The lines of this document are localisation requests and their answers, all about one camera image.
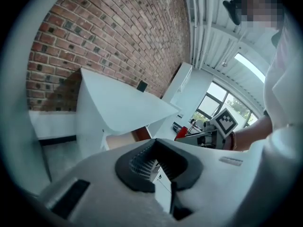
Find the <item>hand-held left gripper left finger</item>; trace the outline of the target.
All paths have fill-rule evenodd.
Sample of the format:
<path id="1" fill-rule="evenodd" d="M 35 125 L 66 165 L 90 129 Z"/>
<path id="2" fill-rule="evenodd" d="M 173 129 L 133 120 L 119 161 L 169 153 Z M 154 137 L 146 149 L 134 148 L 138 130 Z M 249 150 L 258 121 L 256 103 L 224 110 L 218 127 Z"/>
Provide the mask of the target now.
<path id="1" fill-rule="evenodd" d="M 116 161 L 117 177 L 135 192 L 155 192 L 155 185 L 150 181 L 152 168 L 156 162 L 154 143 L 155 140 L 145 141 L 142 145 L 123 154 Z"/>

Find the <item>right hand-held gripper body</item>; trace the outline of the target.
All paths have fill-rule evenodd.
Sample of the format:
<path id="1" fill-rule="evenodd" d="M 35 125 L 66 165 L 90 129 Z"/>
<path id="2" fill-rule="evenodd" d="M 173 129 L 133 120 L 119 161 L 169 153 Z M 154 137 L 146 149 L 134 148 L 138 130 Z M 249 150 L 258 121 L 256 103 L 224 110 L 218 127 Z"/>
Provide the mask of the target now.
<path id="1" fill-rule="evenodd" d="M 237 126 L 237 121 L 225 108 L 210 121 L 204 122 L 202 134 L 197 138 L 197 144 L 206 148 L 223 149 L 225 139 Z"/>

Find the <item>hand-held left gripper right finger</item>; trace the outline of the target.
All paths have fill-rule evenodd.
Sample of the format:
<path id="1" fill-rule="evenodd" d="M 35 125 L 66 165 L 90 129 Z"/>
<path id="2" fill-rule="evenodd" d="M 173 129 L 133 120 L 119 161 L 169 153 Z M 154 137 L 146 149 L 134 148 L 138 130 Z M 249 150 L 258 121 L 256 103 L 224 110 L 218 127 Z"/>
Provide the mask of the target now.
<path id="1" fill-rule="evenodd" d="M 177 191 L 190 189 L 203 171 L 203 164 L 198 157 L 162 139 L 155 140 L 155 156 Z"/>

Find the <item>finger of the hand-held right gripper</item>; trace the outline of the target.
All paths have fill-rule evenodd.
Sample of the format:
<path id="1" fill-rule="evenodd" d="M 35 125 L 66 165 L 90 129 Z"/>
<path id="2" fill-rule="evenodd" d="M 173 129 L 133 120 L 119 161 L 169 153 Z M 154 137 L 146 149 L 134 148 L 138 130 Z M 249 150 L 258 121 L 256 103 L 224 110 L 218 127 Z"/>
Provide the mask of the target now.
<path id="1" fill-rule="evenodd" d="M 175 139 L 175 141 L 184 144 L 193 145 L 193 146 L 199 146 L 197 138 L 198 138 L 197 136 L 190 136 L 190 137 L 178 138 Z"/>

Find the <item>white desk drawer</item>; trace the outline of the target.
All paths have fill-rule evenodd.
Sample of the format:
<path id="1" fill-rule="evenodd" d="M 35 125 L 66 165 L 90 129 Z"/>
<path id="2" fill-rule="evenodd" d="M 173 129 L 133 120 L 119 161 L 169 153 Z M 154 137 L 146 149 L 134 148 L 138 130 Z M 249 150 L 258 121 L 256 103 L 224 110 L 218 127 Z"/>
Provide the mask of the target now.
<path id="1" fill-rule="evenodd" d="M 152 137 L 148 129 L 144 126 L 122 135 L 109 135 L 106 137 L 106 143 L 109 149 L 116 149 L 142 140 L 149 140 L 151 138 Z"/>
<path id="2" fill-rule="evenodd" d="M 157 160 L 152 167 L 150 181 L 155 185 L 156 201 L 161 205 L 164 212 L 170 213 L 171 181 Z"/>

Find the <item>person's right forearm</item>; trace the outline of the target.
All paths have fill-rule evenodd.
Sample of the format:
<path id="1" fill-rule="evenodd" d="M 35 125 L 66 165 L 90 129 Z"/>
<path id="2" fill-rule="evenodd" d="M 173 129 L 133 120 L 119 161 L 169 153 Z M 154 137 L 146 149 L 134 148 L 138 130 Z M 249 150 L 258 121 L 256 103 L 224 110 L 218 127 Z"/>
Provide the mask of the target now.
<path id="1" fill-rule="evenodd" d="M 252 125 L 233 134 L 233 150 L 249 150 L 252 143 L 263 140 L 273 132 L 272 122 L 268 115 L 263 115 Z"/>

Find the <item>closed white desk drawer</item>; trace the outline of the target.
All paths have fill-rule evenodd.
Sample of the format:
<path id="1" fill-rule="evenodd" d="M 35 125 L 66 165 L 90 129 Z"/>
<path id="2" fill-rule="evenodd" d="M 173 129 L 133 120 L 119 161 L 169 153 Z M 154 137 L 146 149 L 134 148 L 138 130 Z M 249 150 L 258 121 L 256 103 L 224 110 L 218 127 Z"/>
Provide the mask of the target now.
<path id="1" fill-rule="evenodd" d="M 164 212 L 170 213 L 171 181 L 157 160 L 152 167 L 150 181 L 155 185 L 156 201 L 161 205 Z"/>

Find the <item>black-framed window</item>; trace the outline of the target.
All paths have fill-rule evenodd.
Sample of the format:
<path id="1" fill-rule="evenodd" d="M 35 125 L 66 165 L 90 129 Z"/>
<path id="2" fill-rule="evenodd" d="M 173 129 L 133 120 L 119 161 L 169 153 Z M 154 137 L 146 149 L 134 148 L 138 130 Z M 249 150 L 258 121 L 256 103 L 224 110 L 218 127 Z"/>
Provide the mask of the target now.
<path id="1" fill-rule="evenodd" d="M 208 121 L 224 109 L 228 109 L 236 119 L 238 123 L 238 126 L 235 128 L 236 131 L 252 125 L 258 119 L 253 111 L 242 101 L 228 90 L 212 82 L 190 121 Z"/>

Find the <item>white bookshelf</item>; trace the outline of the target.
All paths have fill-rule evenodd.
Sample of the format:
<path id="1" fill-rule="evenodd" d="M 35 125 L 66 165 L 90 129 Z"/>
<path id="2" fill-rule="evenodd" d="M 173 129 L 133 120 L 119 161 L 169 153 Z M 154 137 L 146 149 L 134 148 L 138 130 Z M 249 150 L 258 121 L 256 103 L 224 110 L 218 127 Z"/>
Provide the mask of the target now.
<path id="1" fill-rule="evenodd" d="M 164 93 L 162 100 L 166 103 L 176 105 L 186 84 L 188 83 L 192 72 L 192 65 L 183 62 L 179 67 L 175 77 Z"/>

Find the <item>long ceiling light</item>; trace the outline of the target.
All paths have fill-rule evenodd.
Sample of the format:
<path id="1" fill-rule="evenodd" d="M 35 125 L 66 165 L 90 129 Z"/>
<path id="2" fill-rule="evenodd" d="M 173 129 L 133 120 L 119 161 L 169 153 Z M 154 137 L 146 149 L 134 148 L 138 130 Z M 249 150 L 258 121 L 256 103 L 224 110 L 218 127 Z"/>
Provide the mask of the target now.
<path id="1" fill-rule="evenodd" d="M 265 83 L 265 75 L 247 58 L 237 53 L 234 58 L 249 69 L 262 83 Z"/>

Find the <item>person's white printed shirt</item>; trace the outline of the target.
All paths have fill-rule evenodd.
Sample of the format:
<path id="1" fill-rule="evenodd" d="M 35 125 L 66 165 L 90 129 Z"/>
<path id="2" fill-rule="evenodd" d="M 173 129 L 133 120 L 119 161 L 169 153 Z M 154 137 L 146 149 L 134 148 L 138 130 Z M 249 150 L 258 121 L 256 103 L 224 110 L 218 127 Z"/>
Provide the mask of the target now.
<path id="1" fill-rule="evenodd" d="M 278 209 L 303 172 L 303 34 L 290 16 L 266 74 L 264 102 L 272 132 L 248 150 L 260 152 L 260 162 L 235 218 L 245 226 L 257 226 Z"/>

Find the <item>white desk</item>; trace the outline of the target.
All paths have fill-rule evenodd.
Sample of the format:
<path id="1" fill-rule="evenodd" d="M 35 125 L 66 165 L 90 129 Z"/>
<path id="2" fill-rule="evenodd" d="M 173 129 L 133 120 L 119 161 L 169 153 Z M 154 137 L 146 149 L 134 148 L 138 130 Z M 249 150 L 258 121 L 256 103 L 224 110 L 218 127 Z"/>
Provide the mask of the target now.
<path id="1" fill-rule="evenodd" d="M 123 135 L 177 114 L 175 106 L 82 68 L 76 106 L 76 140 L 83 158 L 109 149 L 106 138 Z"/>

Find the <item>small black box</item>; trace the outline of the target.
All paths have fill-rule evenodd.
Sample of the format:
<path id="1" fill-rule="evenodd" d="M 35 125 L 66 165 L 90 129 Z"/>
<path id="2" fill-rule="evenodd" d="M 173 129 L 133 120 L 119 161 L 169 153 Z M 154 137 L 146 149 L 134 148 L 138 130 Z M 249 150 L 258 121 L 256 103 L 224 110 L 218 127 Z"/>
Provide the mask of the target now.
<path id="1" fill-rule="evenodd" d="M 139 90 L 140 92 L 144 92 L 147 88 L 148 84 L 146 82 L 144 82 L 143 80 L 141 80 L 137 86 L 137 90 Z"/>

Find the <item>white ceiling pipe bundle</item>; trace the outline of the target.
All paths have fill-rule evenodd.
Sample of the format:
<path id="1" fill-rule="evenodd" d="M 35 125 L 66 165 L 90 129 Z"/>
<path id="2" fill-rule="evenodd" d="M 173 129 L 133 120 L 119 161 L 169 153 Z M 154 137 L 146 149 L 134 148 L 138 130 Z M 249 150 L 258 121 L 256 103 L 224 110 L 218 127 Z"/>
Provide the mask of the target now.
<path id="1" fill-rule="evenodd" d="M 186 0 L 189 29 L 189 62 L 201 70 L 210 41 L 213 20 L 214 0 Z"/>

